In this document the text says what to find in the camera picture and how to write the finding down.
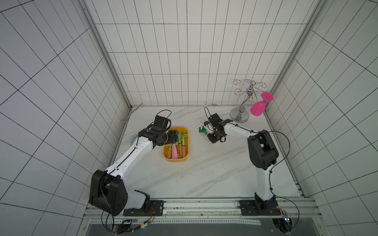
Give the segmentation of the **green rake wooden handle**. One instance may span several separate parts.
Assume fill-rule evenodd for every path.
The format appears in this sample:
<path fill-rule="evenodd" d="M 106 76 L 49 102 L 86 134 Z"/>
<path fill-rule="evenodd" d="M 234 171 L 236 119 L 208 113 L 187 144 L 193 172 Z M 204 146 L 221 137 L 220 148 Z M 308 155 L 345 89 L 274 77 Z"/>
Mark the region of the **green rake wooden handle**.
<path fill-rule="evenodd" d="M 171 157 L 172 157 L 172 146 L 169 146 L 168 147 L 168 152 L 167 152 L 167 158 L 171 159 Z"/>

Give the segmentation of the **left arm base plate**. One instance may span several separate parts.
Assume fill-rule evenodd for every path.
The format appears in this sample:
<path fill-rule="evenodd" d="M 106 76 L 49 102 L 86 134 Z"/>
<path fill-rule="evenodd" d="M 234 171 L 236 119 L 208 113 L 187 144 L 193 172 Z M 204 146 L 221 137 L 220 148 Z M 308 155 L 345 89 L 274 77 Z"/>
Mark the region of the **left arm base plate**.
<path fill-rule="evenodd" d="M 140 209 L 125 209 L 123 216 L 162 216 L 163 209 L 163 200 L 148 200 Z"/>

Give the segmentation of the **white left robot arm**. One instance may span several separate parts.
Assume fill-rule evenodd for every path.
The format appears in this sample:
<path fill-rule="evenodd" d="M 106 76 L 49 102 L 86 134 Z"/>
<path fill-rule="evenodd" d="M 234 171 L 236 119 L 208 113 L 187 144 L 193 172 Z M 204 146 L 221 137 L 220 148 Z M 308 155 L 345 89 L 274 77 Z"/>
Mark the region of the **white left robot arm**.
<path fill-rule="evenodd" d="M 170 130 L 171 120 L 159 115 L 145 129 L 141 130 L 132 146 L 104 171 L 92 175 L 89 204 L 112 216 L 124 211 L 146 215 L 151 211 L 150 196 L 126 185 L 131 170 L 156 146 L 174 144 L 178 131 Z"/>

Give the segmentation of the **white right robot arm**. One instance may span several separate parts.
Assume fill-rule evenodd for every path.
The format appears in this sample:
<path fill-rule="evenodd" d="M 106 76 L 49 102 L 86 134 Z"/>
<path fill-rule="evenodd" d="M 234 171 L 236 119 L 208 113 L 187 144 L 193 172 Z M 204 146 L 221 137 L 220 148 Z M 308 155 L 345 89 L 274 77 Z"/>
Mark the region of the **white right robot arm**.
<path fill-rule="evenodd" d="M 204 125 L 212 127 L 212 132 L 207 137 L 213 144 L 218 141 L 225 142 L 228 135 L 247 142 L 250 161 L 257 168 L 257 188 L 254 200 L 250 204 L 240 201 L 239 206 L 246 211 L 268 215 L 277 204 L 276 196 L 272 193 L 270 176 L 279 157 L 270 133 L 267 130 L 248 130 L 233 124 L 231 119 L 222 120 L 217 113 L 208 117 Z"/>

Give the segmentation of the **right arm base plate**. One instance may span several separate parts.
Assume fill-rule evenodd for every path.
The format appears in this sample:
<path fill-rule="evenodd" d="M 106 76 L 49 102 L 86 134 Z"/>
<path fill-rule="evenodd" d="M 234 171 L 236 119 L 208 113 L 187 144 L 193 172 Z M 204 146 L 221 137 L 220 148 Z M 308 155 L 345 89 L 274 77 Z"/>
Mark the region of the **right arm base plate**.
<path fill-rule="evenodd" d="M 238 207 L 243 216 L 280 216 L 276 200 L 263 202 L 260 200 L 240 200 Z"/>

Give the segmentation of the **green tool wooden handle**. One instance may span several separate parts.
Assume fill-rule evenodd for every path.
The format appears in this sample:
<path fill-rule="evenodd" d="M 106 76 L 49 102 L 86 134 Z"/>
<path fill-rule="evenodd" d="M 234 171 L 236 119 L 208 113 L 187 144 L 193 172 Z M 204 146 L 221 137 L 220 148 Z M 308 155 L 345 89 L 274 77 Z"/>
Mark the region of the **green tool wooden handle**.
<path fill-rule="evenodd" d="M 187 149 L 185 144 L 185 139 L 188 137 L 188 134 L 185 133 L 184 139 L 181 144 L 179 144 L 179 151 L 182 158 L 185 158 L 187 156 Z"/>

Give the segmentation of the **dark green small rake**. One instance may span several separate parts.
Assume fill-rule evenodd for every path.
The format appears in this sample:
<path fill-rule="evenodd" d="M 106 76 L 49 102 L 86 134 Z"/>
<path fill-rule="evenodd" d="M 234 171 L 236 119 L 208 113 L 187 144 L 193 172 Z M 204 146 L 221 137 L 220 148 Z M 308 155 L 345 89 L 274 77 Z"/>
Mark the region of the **dark green small rake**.
<path fill-rule="evenodd" d="M 200 127 L 200 128 L 198 129 L 198 131 L 199 131 L 199 133 L 203 133 L 203 134 L 205 134 L 205 135 L 208 134 L 208 131 L 207 131 L 207 129 L 206 129 L 204 126 Z"/>

